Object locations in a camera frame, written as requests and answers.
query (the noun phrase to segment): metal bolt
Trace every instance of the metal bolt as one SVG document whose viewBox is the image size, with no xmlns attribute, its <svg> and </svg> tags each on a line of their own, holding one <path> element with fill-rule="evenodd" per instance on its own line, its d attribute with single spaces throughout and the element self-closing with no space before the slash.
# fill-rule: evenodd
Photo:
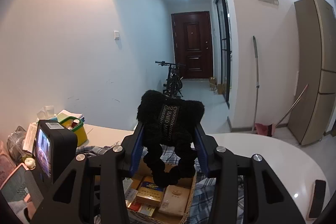
<svg viewBox="0 0 336 224">
<path fill-rule="evenodd" d="M 224 146 L 217 146 L 216 150 L 219 153 L 224 153 L 226 151 L 226 148 Z"/>
<path fill-rule="evenodd" d="M 262 157 L 261 155 L 259 155 L 259 154 L 255 154 L 255 155 L 253 155 L 253 159 L 254 159 L 255 161 L 262 161 L 262 160 L 263 160 L 263 157 Z"/>
<path fill-rule="evenodd" d="M 76 156 L 76 160 L 78 160 L 78 161 L 81 161 L 83 159 L 85 159 L 85 155 L 84 154 L 79 154 L 79 155 Z"/>
<path fill-rule="evenodd" d="M 121 150 L 123 150 L 123 147 L 121 145 L 116 145 L 112 149 L 114 152 L 120 152 Z"/>
</svg>

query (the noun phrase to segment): brown door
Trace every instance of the brown door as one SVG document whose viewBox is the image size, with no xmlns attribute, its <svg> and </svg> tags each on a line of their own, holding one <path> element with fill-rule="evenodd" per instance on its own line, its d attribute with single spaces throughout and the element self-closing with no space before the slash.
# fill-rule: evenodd
<svg viewBox="0 0 336 224">
<path fill-rule="evenodd" d="M 185 64 L 181 76 L 207 79 L 213 76 L 209 12 L 172 14 L 175 62 Z"/>
</svg>

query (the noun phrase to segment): sliding glass door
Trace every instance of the sliding glass door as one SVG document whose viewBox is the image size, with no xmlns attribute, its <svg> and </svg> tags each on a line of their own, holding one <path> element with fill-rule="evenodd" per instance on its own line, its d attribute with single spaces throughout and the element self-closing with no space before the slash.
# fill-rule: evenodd
<svg viewBox="0 0 336 224">
<path fill-rule="evenodd" d="M 220 82 L 224 85 L 223 96 L 228 106 L 231 86 L 231 37 L 230 23 L 226 0 L 216 0 L 217 14 L 219 21 L 220 50 L 221 50 L 221 78 Z"/>
</svg>

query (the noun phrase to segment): open cardboard box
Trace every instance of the open cardboard box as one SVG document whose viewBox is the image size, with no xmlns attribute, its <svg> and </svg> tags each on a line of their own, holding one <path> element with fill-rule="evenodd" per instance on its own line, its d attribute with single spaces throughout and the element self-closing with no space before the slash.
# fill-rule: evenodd
<svg viewBox="0 0 336 224">
<path fill-rule="evenodd" d="M 172 164 L 165 164 L 165 165 L 166 165 L 165 172 L 169 172 L 169 170 L 172 169 L 175 166 L 175 165 L 172 165 Z M 151 170 L 143 162 L 142 159 L 140 161 L 137 174 L 141 175 L 143 177 L 152 175 Z M 178 181 L 178 184 L 177 184 L 178 186 L 190 189 L 190 194 L 189 194 L 187 206 L 185 208 L 184 215 L 182 217 L 181 216 L 170 216 L 170 215 L 160 213 L 158 208 L 155 209 L 154 214 L 151 217 L 143 215 L 143 214 L 135 212 L 135 211 L 132 211 L 131 209 L 127 208 L 128 215 L 130 217 L 138 219 L 138 220 L 140 220 L 144 223 L 182 224 L 186 221 L 186 219 L 188 217 L 188 214 L 189 214 L 189 209 L 190 209 L 190 206 L 191 206 L 191 202 L 192 202 L 193 197 L 194 197 L 195 183 L 196 183 L 196 174 L 193 178 L 184 178 L 184 179 L 180 179 Z"/>
</svg>

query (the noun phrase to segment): green and yellow container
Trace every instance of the green and yellow container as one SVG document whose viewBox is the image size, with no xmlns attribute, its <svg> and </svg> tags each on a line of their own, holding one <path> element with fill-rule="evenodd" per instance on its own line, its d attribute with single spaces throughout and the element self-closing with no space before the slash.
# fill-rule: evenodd
<svg viewBox="0 0 336 224">
<path fill-rule="evenodd" d="M 79 119 L 73 116 L 69 116 L 65 118 L 64 120 L 62 120 L 60 124 L 64 126 L 65 128 L 67 128 L 72 125 L 72 122 L 74 120 L 79 120 Z M 84 123 L 81 120 L 79 120 L 79 124 L 71 130 L 77 135 L 77 140 L 78 140 L 77 147 L 81 146 L 87 140 L 86 132 L 85 132 L 83 125 Z"/>
</svg>

